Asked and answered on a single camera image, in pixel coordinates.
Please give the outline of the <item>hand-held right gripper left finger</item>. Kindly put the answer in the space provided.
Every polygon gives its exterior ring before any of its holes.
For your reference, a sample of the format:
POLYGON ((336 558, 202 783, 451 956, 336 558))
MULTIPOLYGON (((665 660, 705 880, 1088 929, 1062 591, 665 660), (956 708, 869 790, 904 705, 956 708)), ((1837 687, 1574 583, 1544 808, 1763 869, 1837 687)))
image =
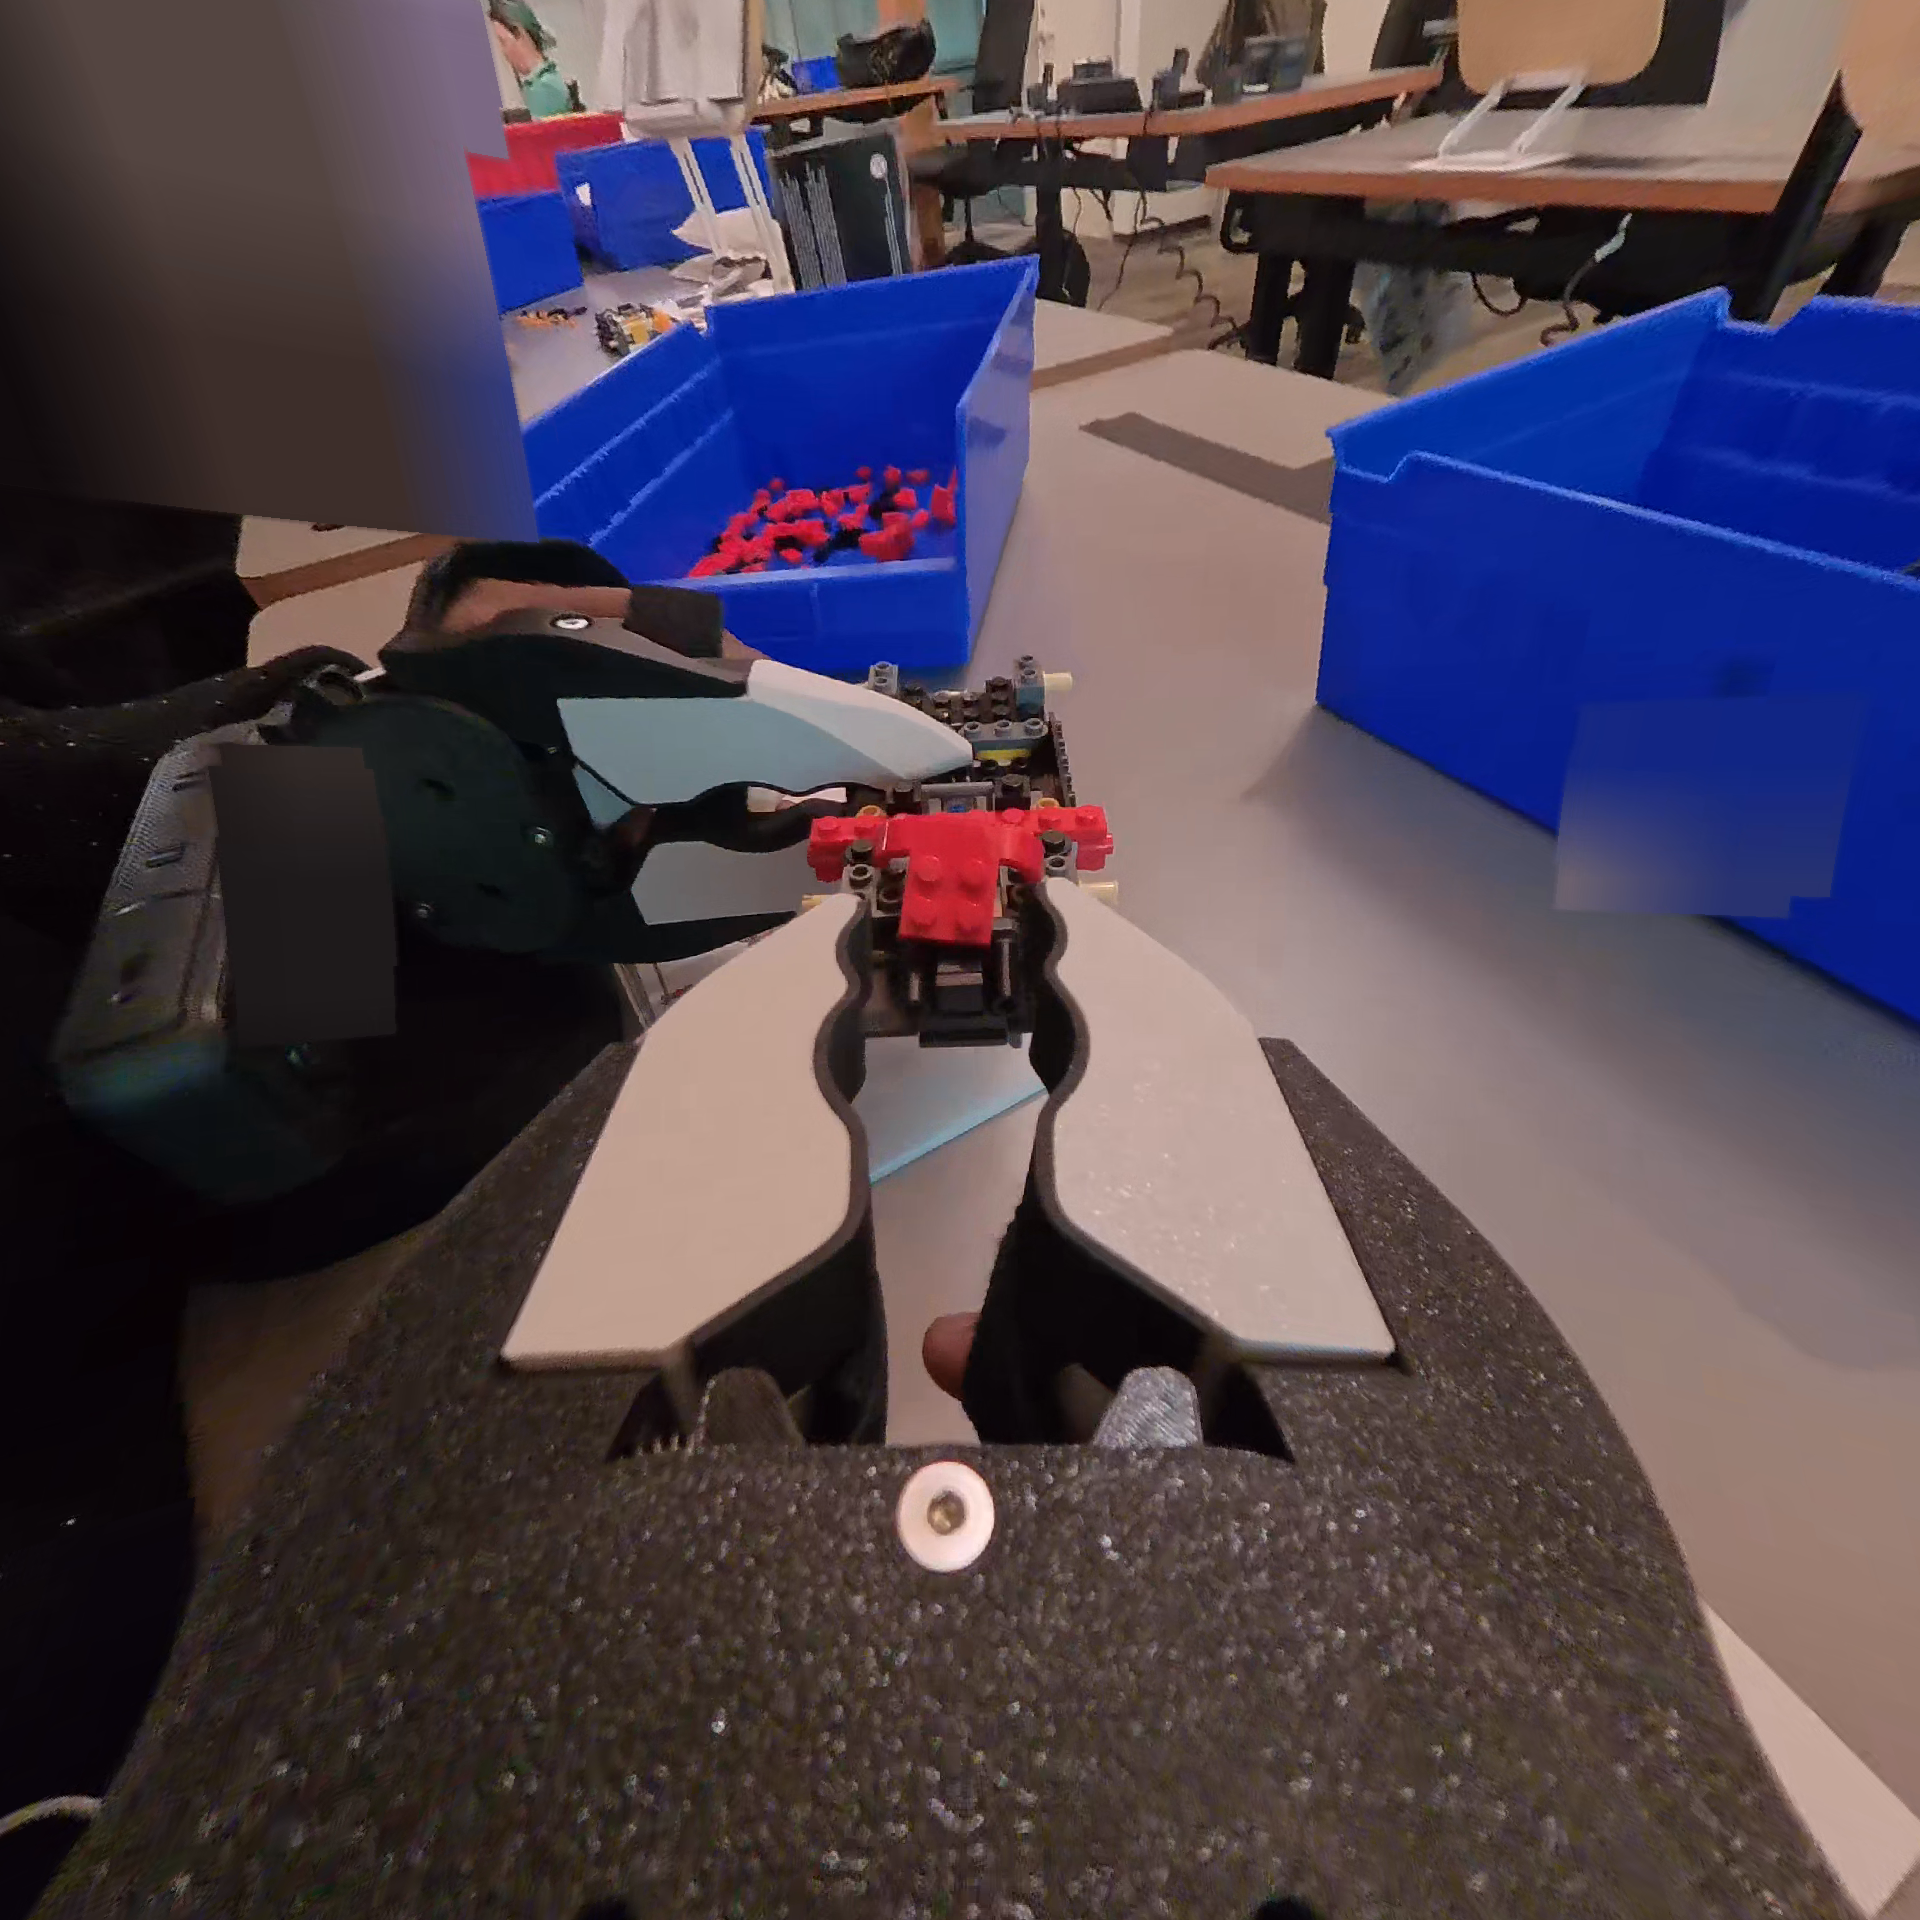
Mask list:
POLYGON ((856 898, 827 898, 642 1037, 503 1340, 515 1371, 688 1361, 853 1218, 830 1025, 856 1014, 856 898))

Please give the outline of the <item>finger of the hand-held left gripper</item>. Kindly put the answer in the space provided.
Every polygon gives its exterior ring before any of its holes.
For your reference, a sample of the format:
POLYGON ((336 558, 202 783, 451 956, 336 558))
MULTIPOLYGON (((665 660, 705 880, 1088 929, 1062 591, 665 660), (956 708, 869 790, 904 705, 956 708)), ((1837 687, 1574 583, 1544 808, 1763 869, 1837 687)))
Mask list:
POLYGON ((773 660, 751 660, 733 695, 562 698, 557 722, 596 823, 613 799, 673 808, 733 783, 803 797, 974 763, 961 731, 897 695, 773 660))
POLYGON ((814 891, 806 846, 729 852, 708 842, 653 846, 634 882, 642 963, 679 963, 787 924, 814 891))

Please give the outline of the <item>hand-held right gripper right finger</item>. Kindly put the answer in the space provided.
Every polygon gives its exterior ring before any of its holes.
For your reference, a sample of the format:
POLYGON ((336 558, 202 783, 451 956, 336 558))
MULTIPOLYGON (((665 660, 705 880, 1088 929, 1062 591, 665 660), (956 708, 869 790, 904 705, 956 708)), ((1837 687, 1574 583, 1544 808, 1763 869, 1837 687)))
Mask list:
POLYGON ((1178 955, 1044 882, 1038 1196, 1067 1244, 1236 1361, 1386 1361, 1395 1336, 1259 1037, 1178 955))

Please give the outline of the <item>lego car chassis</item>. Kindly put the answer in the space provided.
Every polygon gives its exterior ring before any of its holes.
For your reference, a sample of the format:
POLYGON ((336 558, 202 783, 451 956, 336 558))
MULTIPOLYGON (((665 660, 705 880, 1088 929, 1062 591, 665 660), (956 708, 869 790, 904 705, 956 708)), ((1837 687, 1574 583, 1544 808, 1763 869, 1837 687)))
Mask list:
MULTIPOLYGON (((897 695, 928 711, 940 726, 961 731, 974 749, 974 763, 916 783, 857 787, 830 808, 830 816, 856 813, 961 813, 966 808, 1090 808, 1081 805, 1067 775, 1065 727, 1052 708, 1055 694, 1067 689, 1065 673, 1042 673, 1038 660, 1022 658, 1013 673, 985 681, 974 689, 928 689, 902 682, 891 663, 869 673, 869 689, 897 695)), ((866 914, 866 1006, 862 1030, 869 1040, 915 1040, 911 1025, 911 977, 935 955, 980 955, 995 950, 1000 963, 1014 975, 1014 987, 1028 1004, 1028 1031, 1038 1010, 1042 963, 1052 933, 1042 929, 1042 886, 1083 882, 1100 872, 1067 872, 1067 842, 1044 841, 1042 882, 1028 886, 1014 877, 1000 880, 1000 917, 985 946, 948 946, 909 940, 897 932, 897 906, 904 894, 904 860, 887 869, 862 862, 869 846, 856 846, 848 880, 819 882, 830 891, 845 891, 866 914)))

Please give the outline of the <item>red t-shaped lego piece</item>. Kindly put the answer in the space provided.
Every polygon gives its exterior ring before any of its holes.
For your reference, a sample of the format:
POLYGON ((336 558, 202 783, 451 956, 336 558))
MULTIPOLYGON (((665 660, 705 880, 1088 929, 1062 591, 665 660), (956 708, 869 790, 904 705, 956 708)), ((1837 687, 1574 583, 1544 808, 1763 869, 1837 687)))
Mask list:
POLYGON ((1000 917, 1000 880, 1042 882, 1044 841, 1067 842, 1067 872, 1100 872, 1114 852, 1102 808, 966 808, 961 813, 856 813, 810 823, 806 865, 819 882, 862 862, 904 860, 897 932, 909 940, 985 946, 1000 917))

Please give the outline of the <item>small black lego piece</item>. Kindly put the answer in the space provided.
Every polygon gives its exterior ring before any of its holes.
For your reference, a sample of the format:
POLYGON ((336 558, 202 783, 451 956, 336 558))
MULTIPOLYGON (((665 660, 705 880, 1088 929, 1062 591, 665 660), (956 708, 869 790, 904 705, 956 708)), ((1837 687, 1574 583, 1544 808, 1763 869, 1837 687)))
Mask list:
POLYGON ((1017 1045, 1028 1037, 1028 1004, 992 946, 928 956, 909 1000, 921 1049, 1017 1045))

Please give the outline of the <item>blue bin holding red bricks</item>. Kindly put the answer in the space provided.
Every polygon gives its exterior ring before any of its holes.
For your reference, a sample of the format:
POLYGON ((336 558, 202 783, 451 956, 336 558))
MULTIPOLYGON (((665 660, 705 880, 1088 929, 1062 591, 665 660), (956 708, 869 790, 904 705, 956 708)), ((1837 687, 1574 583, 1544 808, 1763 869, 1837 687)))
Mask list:
POLYGON ((631 583, 714 594, 733 637, 803 671, 962 668, 1028 468, 1036 312, 1036 257, 729 304, 522 430, 534 526, 631 583), (770 478, 862 465, 956 468, 956 558, 684 579, 770 478))

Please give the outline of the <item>pile of red lego bricks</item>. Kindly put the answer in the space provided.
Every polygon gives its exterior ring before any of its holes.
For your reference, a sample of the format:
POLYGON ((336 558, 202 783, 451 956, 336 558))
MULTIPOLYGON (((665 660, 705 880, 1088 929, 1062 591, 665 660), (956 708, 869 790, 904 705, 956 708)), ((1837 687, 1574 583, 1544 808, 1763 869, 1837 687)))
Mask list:
POLYGON ((956 558, 961 471, 862 465, 836 484, 770 478, 688 562, 684 579, 751 579, 956 558))

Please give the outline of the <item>person's left hand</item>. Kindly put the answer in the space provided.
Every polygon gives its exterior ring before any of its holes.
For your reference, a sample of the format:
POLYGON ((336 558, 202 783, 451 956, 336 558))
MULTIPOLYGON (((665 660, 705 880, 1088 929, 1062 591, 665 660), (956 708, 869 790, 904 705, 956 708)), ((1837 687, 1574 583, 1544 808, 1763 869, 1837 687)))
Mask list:
POLYGON ((470 633, 510 615, 599 616, 688 660, 755 660, 724 630, 714 594, 631 586, 590 546, 564 540, 451 546, 421 567, 400 630, 470 633))

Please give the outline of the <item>white instruction booklet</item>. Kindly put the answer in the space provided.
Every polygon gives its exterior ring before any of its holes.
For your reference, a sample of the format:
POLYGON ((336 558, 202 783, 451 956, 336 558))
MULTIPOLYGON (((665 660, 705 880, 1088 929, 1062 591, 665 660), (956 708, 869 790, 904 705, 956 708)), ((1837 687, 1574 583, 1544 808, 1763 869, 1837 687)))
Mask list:
MULTIPOLYGON (((856 1106, 877 1184, 930 1164, 981 1203, 988 1225, 1001 1225, 1038 1098, 1022 1053, 921 1053, 895 1040, 869 1049, 856 1106)), ((1918 1918, 1918 1906, 1903 1906, 1918 1900, 1918 1814, 1726 1621, 1709 1607, 1703 1622, 1746 1728, 1848 1898, 1869 1918, 1918 1918)))

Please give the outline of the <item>black cardboard box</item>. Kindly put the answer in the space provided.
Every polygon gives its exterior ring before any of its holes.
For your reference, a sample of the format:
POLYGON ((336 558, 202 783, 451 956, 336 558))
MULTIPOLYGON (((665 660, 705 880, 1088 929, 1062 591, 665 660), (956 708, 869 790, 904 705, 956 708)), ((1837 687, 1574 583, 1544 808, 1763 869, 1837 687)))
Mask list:
POLYGON ((916 273, 909 169, 891 126, 773 150, 770 187, 800 291, 831 291, 916 273))

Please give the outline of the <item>small blue bin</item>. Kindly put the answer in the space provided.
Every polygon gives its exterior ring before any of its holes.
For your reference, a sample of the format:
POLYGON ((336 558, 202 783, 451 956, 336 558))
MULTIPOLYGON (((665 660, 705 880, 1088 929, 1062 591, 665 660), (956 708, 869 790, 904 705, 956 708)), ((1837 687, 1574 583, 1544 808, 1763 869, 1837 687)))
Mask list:
MULTIPOLYGON (((749 214, 730 145, 697 138, 693 161, 708 187, 721 254, 767 257, 749 214)), ((609 273, 679 269, 710 251, 693 190, 664 141, 613 141, 603 148, 562 150, 555 158, 557 193, 570 240, 590 266, 609 273)))
POLYGON ((503 318, 583 286, 570 215, 557 190, 480 200, 476 219, 503 318))

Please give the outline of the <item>small red bin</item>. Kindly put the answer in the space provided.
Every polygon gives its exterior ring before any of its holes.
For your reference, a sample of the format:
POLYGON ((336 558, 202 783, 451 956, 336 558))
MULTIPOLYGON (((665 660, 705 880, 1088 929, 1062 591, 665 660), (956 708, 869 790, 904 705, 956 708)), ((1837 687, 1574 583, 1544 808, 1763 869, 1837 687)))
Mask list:
POLYGON ((557 158, 624 141, 620 114, 555 114, 503 120, 503 158, 467 154, 476 200, 557 190, 557 158))

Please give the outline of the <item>blue bin with black divider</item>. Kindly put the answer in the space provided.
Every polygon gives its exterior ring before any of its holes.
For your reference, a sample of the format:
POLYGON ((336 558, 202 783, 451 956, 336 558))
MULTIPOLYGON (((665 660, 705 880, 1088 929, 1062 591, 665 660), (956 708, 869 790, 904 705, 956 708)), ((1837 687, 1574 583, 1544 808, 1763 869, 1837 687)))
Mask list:
POLYGON ((1315 698, 1918 1018, 1918 307, 1723 294, 1331 430, 1315 698))

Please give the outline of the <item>person's black clothing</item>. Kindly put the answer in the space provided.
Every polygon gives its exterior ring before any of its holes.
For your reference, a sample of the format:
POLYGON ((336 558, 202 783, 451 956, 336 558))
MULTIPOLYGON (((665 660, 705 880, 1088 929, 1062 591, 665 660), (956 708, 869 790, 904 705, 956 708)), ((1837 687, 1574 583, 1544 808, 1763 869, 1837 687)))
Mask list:
POLYGON ((168 1664, 196 1572, 179 1308, 82 1212, 2 1242, 2 1816, 98 1804, 168 1664))

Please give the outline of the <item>wooden edged office desk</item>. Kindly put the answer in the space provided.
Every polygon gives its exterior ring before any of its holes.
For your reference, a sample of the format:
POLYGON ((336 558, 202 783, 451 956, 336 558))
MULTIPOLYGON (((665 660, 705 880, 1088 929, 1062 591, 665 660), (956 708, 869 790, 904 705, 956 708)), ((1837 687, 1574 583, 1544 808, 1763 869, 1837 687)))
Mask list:
POLYGON ((1433 164, 1447 117, 1224 161, 1224 251, 1258 263, 1247 359, 1331 378, 1356 273, 1433 269, 1500 279, 1529 302, 1615 319, 1723 291, 1738 319, 1768 319, 1800 280, 1873 296, 1918 230, 1918 148, 1888 148, 1820 108, 1773 148, 1709 154, 1682 108, 1589 114, 1565 158, 1521 169, 1433 164))
POLYGON ((1229 106, 1140 108, 1111 114, 966 114, 936 120, 948 148, 988 150, 992 183, 1036 193, 1167 193, 1200 183, 1210 168, 1367 132, 1443 83, 1443 66, 1308 80, 1288 93, 1229 106))

